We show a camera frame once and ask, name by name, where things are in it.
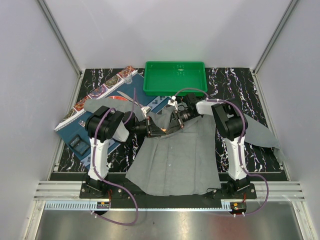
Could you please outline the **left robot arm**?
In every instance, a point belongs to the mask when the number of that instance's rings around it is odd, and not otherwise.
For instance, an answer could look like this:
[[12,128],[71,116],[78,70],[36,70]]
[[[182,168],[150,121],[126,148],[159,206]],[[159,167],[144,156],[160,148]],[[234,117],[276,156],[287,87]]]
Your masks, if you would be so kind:
[[109,172],[107,158],[110,141],[126,144],[133,135],[152,138],[166,134],[166,130],[158,127],[150,116],[138,121],[133,111],[123,113],[107,106],[101,106],[91,114],[85,122],[85,130],[91,155],[90,168],[81,192],[97,198],[103,198],[108,193],[108,186],[101,179],[105,179]]

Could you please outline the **grey button shirt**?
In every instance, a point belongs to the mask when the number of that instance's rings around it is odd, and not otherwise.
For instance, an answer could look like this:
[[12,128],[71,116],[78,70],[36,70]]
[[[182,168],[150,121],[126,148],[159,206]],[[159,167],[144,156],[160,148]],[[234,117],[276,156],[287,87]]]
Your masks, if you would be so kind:
[[[280,149],[273,133],[252,117],[244,141],[258,147]],[[185,129],[145,138],[125,177],[154,196],[205,194],[220,189],[216,161],[216,123],[205,115],[187,121]]]

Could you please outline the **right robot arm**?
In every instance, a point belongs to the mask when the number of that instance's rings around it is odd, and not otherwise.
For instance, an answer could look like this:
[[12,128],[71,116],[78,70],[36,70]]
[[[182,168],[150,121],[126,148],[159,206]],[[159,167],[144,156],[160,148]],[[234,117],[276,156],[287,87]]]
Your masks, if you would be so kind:
[[185,127],[185,122],[198,116],[212,116],[216,129],[224,138],[228,154],[228,175],[230,180],[226,183],[226,193],[232,198],[245,197],[250,188],[248,170],[244,164],[245,133],[248,121],[235,100],[203,99],[200,100],[194,93],[184,98],[187,105],[185,110],[178,110],[176,96],[168,100],[168,105],[174,107],[170,117],[169,126],[164,132],[169,135]]

